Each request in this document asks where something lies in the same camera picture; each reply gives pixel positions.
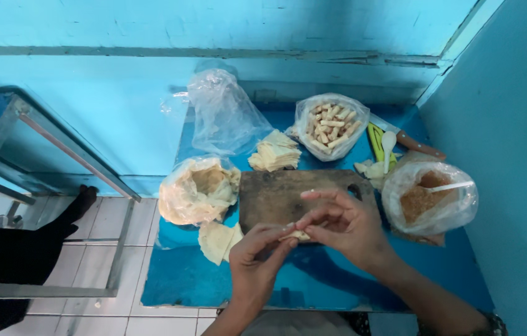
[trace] bag of brown sugar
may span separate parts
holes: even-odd
[[[475,183],[429,192],[428,188],[472,182],[455,166],[419,152],[407,153],[387,176],[382,204],[390,224],[406,234],[444,233],[475,218],[478,194]]]

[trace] hand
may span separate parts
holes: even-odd
[[[399,260],[383,233],[377,207],[360,202],[339,189],[305,191],[301,198],[328,200],[305,214],[295,225],[312,240],[338,250],[351,263],[374,276]],[[326,221],[325,227],[317,226]]]
[[[276,274],[284,259],[298,243],[296,238],[281,243],[278,239],[294,230],[294,226],[258,224],[230,250],[232,298],[229,306],[240,307],[237,310],[251,319],[257,316],[272,295]]]

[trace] knife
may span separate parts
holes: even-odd
[[[440,152],[439,150],[435,148],[429,147],[428,145],[424,145],[423,143],[418,142],[417,140],[411,138],[402,129],[392,125],[391,123],[387,122],[386,120],[378,117],[377,115],[373,113],[371,113],[369,122],[378,126],[385,132],[387,131],[394,132],[394,134],[396,134],[396,141],[411,151],[417,151],[417,152],[421,152],[427,155],[435,156],[439,158],[440,160],[446,159],[446,154]]]

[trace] foot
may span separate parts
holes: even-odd
[[[96,187],[87,187],[83,184],[80,186],[79,191],[80,193],[74,201],[58,216],[58,221],[67,221],[70,224],[78,221],[91,208],[95,200],[97,200]]]

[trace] wooden cutting board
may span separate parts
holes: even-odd
[[[303,201],[303,191],[340,188],[363,202],[376,205],[373,187],[353,170],[277,170],[242,172],[239,223],[247,233],[258,223],[287,225],[298,221],[321,201]]]

